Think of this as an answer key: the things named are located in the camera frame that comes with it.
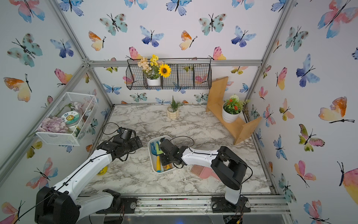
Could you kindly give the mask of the dark blue rake yellow handle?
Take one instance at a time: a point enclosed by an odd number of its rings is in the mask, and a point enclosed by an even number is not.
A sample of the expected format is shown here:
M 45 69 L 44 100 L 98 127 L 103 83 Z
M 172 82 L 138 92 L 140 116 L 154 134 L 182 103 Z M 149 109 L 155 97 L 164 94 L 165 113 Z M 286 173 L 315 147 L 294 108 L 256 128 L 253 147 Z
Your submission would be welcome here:
M 161 163 L 160 163 L 160 157 L 157 154 L 157 142 L 154 141 L 152 143 L 150 143 L 150 147 L 151 147 L 151 153 L 155 156 L 155 171 L 157 173 L 161 172 Z

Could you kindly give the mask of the white storage box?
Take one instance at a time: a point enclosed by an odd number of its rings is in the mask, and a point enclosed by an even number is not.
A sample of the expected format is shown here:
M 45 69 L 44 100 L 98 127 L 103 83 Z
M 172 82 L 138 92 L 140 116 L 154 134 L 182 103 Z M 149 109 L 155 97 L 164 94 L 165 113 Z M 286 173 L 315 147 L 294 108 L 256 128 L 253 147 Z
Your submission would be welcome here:
M 154 173 L 158 175 L 167 174 L 176 170 L 173 164 L 169 162 L 168 157 L 162 153 L 159 147 L 162 139 L 167 139 L 170 141 L 172 138 L 168 135 L 163 135 L 160 137 L 155 137 L 148 142 L 151 167 Z

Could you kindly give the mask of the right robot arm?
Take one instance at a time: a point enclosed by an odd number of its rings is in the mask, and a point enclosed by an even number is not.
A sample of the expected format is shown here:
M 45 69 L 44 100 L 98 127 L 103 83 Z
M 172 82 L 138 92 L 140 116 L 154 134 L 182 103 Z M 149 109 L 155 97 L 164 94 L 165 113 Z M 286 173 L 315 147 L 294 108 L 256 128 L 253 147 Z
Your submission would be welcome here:
M 177 147 L 170 140 L 160 139 L 159 149 L 163 152 L 162 165 L 172 164 L 181 169 L 188 165 L 198 165 L 211 170 L 226 186 L 224 197 L 212 198 L 213 213 L 236 212 L 239 214 L 251 212 L 247 205 L 247 197 L 241 194 L 242 184 L 248 169 L 251 169 L 238 155 L 226 146 L 218 150 L 197 150 L 189 146 Z

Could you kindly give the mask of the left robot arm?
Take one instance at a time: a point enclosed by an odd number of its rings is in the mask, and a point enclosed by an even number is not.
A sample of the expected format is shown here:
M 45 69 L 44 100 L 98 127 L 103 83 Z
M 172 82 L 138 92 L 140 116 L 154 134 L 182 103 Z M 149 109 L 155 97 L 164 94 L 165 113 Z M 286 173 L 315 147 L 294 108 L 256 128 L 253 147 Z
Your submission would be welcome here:
M 123 213 L 125 202 L 120 193 L 103 193 L 78 199 L 85 186 L 116 159 L 126 161 L 129 154 L 143 146 L 136 132 L 119 128 L 117 135 L 98 145 L 93 154 L 69 176 L 53 187 L 43 187 L 36 195 L 34 221 L 37 224 L 75 224 L 98 211 Z

